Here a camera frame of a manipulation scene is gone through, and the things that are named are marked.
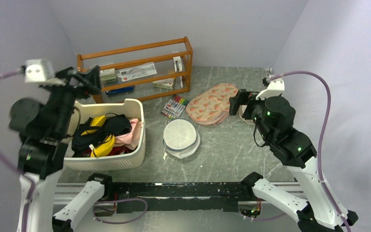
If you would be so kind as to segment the red cloth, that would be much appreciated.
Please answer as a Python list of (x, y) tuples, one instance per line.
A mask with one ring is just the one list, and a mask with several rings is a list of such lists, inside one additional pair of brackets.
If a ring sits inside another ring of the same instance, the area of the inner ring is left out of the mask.
[(81, 158), (99, 158), (99, 157), (105, 157), (105, 156), (117, 156), (117, 155), (123, 155), (123, 154), (129, 154), (133, 152), (133, 150), (129, 149), (126, 146), (114, 146), (110, 152), (108, 153), (99, 153), (97, 156), (91, 154), (92, 150), (88, 149), (85, 152), (81, 154)]

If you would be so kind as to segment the cream round laundry bag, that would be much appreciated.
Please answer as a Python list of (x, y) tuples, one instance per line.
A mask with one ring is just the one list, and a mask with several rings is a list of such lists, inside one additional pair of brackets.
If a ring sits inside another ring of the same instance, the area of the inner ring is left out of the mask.
[(240, 119), (241, 119), (244, 123), (246, 123), (246, 124), (248, 124), (248, 125), (250, 125), (250, 126), (254, 126), (255, 123), (254, 123), (254, 121), (253, 121), (252, 119), (245, 119), (245, 118), (243, 117), (243, 114), (244, 114), (246, 108), (247, 108), (247, 105), (241, 105), (241, 106), (239, 107), (239, 110), (238, 110), (239, 117), (240, 117)]

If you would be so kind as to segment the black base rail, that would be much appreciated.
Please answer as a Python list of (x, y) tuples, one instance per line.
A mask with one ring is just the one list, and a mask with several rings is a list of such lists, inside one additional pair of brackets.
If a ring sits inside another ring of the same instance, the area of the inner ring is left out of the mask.
[(96, 202), (113, 205), (118, 213), (147, 211), (222, 210), (238, 212), (242, 203), (257, 197), (241, 182), (141, 183), (113, 182), (108, 194)]

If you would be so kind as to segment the white mesh laundry bag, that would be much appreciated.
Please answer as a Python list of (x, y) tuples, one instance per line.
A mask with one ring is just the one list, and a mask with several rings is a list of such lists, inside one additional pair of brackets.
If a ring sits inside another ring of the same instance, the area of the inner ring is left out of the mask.
[(189, 121), (184, 119), (172, 120), (163, 131), (164, 148), (178, 159), (193, 155), (200, 143), (200, 134)]

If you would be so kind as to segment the small white red box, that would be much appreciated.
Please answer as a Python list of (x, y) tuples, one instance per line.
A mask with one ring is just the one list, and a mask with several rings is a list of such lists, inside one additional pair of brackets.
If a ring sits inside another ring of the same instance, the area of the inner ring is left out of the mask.
[(163, 88), (163, 89), (174, 89), (175, 78), (167, 78), (163, 80), (157, 80), (152, 82), (153, 87)]

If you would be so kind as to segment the orange wooden shelf rack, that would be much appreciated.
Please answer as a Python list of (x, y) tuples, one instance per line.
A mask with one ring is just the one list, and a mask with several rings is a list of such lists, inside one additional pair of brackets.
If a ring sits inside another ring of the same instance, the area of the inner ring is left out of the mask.
[[(182, 58), (183, 63), (183, 71), (180, 73), (174, 72), (173, 57), (177, 56)], [(167, 78), (180, 80), (179, 76), (183, 77), (183, 88), (179, 87), (178, 89), (143, 96), (138, 99), (140, 101), (147, 101), (173, 94), (189, 92), (191, 89), (193, 48), (190, 40), (186, 36), (179, 39), (148, 43), (109, 51), (83, 55), (78, 54), (76, 59), (77, 68), (80, 71), (87, 71), (89, 68), (98, 65), (102, 70), (114, 68), (116, 69), (116, 72), (118, 72), (120, 69), (138, 66), (149, 62), (155, 64), (157, 70), (157, 74), (155, 75), (128, 82), (122, 82), (117, 78), (117, 81), (113, 83), (105, 85), (101, 83), (101, 94), (93, 96), (95, 103), (104, 103), (103, 95), (107, 90), (144, 85)]]

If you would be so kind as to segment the cream plastic laundry basket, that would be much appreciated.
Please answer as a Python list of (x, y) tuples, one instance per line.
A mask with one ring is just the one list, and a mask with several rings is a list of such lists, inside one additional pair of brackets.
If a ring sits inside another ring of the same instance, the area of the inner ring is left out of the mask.
[(64, 166), (77, 171), (112, 171), (136, 168), (143, 163), (146, 148), (146, 128), (143, 113), (143, 104), (137, 99), (125, 99), (123, 103), (81, 104), (78, 101), (74, 106), (79, 110), (71, 116), (68, 134), (71, 135), (76, 127), (90, 117), (107, 113), (125, 114), (131, 118), (138, 118), (142, 122), (139, 145), (128, 154), (106, 156), (101, 158), (73, 158), (69, 145), (64, 158)]

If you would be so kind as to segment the white packet on shelf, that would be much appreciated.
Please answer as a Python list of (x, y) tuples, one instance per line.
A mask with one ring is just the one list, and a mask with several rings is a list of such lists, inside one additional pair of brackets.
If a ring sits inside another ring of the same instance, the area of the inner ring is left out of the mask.
[(157, 74), (155, 64), (153, 62), (149, 62), (138, 66), (120, 69), (116, 76), (122, 82), (128, 82), (155, 74)]

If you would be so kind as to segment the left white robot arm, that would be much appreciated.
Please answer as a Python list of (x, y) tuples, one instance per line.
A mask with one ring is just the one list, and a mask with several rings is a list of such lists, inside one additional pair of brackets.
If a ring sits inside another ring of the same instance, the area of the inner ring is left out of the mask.
[(68, 146), (74, 104), (100, 92), (100, 67), (86, 72), (72, 67), (55, 72), (50, 65), (30, 60), (23, 68), (26, 82), (38, 83), (50, 92), (47, 103), (32, 98), (18, 100), (10, 109), (10, 129), (19, 132), (17, 170), (21, 173), (20, 232), (73, 232), (98, 200), (114, 196), (112, 178), (95, 173), (62, 210), (53, 213), (55, 190)]

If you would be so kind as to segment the white upright box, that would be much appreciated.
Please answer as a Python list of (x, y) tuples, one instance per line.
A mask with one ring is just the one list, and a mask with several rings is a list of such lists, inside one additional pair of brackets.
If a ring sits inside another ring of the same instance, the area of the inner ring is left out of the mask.
[[(180, 56), (173, 57), (173, 64), (174, 64), (174, 72), (181, 73), (183, 71), (183, 63), (182, 58)], [(183, 77), (179, 76), (180, 78), (180, 87), (183, 88)]]

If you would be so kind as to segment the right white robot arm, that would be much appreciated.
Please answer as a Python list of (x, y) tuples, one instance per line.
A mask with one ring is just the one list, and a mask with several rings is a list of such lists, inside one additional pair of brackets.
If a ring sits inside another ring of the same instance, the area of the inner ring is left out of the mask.
[(309, 137), (294, 128), (296, 111), (284, 97), (258, 100), (256, 92), (240, 89), (229, 104), (231, 115), (241, 105), (246, 106), (243, 117), (253, 120), (255, 133), (293, 174), (305, 194), (305, 199), (296, 197), (252, 173), (243, 180), (241, 193), (245, 199), (270, 202), (289, 215), (303, 232), (340, 232), (357, 222), (358, 215), (344, 208), (331, 193), (318, 168), (317, 151)]

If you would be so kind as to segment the pack of coloured markers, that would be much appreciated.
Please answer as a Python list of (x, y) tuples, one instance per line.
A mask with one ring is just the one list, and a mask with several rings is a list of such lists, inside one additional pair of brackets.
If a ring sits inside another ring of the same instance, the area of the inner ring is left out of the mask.
[(164, 105), (160, 113), (169, 119), (177, 119), (184, 112), (188, 103), (187, 99), (175, 94)]

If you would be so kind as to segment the black bra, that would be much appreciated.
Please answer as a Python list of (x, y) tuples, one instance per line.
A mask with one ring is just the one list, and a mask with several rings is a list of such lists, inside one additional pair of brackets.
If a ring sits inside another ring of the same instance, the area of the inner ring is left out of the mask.
[(100, 158), (108, 156), (117, 136), (132, 131), (131, 121), (124, 115), (107, 113), (90, 117), (79, 124), (72, 137), (71, 150), (74, 158)]

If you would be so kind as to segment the white box on shelf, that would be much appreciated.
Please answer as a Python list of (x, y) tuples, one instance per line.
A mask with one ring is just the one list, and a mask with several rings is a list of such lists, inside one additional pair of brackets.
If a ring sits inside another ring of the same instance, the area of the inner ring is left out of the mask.
[(102, 84), (113, 83), (117, 81), (116, 69), (100, 70), (100, 82)]

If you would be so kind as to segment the pink cloth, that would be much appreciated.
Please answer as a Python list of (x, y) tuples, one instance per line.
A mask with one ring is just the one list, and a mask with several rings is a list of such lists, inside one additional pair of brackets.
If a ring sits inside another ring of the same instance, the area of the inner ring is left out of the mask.
[(142, 131), (142, 122), (133, 118), (130, 119), (131, 131), (129, 133), (115, 137), (114, 147), (124, 146), (129, 150), (135, 150), (140, 143), (140, 136)]

